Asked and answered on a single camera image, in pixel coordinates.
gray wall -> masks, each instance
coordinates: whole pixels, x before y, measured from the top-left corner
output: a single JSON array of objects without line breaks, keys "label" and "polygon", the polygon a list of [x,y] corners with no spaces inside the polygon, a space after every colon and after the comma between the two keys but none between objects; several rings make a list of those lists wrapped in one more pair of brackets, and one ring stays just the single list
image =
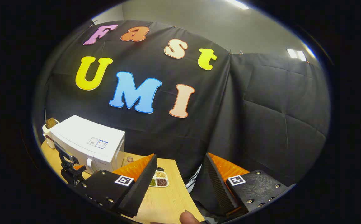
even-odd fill
[{"label": "gray wall", "polygon": [[106,10],[98,16],[92,18],[92,21],[95,20],[97,20],[95,24],[101,24],[116,20],[124,20],[124,16],[122,14],[122,4],[112,7],[111,9]]},{"label": "gray wall", "polygon": [[[98,22],[119,20],[112,15],[118,16],[117,10],[103,13]],[[232,53],[242,50],[289,57],[286,49],[300,50],[310,63],[318,65],[306,45],[280,24],[257,10],[242,10],[225,0],[130,0],[122,4],[122,15],[124,20],[176,25]]]}]

letter m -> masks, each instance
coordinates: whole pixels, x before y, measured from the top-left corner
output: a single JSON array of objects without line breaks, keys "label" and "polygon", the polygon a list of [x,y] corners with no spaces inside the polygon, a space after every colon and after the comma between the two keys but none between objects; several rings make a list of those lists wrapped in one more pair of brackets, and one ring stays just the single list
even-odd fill
[{"label": "letter m", "polygon": [[123,107],[122,95],[124,95],[127,108],[130,109],[139,99],[135,109],[139,112],[153,113],[152,103],[155,92],[161,86],[161,81],[155,78],[146,79],[138,88],[135,87],[134,77],[129,72],[117,73],[118,83],[114,98],[110,100],[110,106]]}]

ceiling light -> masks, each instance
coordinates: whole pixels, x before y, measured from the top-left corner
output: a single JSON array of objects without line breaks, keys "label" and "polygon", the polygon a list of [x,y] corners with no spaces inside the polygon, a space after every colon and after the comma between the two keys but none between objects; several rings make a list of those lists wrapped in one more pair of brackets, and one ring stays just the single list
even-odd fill
[{"label": "ceiling light", "polygon": [[295,50],[287,49],[288,54],[292,58],[297,58],[297,54],[295,53]]},{"label": "ceiling light", "polygon": [[306,61],[306,57],[305,57],[305,55],[304,55],[304,52],[302,52],[302,51],[297,51],[297,53],[298,53],[298,57],[299,57],[301,60]]},{"label": "ceiling light", "polygon": [[236,0],[225,0],[225,1],[232,3],[233,5],[239,7],[240,9],[248,9],[247,6],[245,6],[243,3],[238,2]]},{"label": "ceiling light", "polygon": [[292,57],[292,58],[299,58],[302,61],[306,61],[305,54],[302,51],[287,49],[287,52],[290,55],[290,57]]}]

label sticker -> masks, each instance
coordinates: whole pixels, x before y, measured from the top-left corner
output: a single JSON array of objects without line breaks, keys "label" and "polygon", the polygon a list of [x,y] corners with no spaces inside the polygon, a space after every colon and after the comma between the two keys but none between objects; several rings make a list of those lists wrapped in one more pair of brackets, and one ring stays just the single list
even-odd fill
[{"label": "label sticker", "polygon": [[129,186],[134,179],[131,177],[120,176],[114,183],[118,183],[124,186]]},{"label": "label sticker", "polygon": [[100,140],[98,138],[92,138],[89,140],[88,144],[92,146],[96,146],[98,148],[104,149],[108,142]]},{"label": "label sticker", "polygon": [[232,186],[243,184],[246,182],[240,175],[228,177],[227,179],[229,180],[230,184],[232,184]]},{"label": "label sticker", "polygon": [[96,144],[96,147],[99,147],[99,148],[101,148],[101,149],[104,149],[106,145],[107,145],[107,142],[100,140],[100,141]]}]

human thumb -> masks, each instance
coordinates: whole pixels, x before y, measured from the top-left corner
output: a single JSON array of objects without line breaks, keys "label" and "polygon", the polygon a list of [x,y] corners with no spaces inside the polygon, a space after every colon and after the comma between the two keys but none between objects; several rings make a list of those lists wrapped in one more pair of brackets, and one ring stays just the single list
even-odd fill
[{"label": "human thumb", "polygon": [[179,221],[182,224],[200,224],[200,222],[190,213],[188,210],[185,210],[179,217]]}]

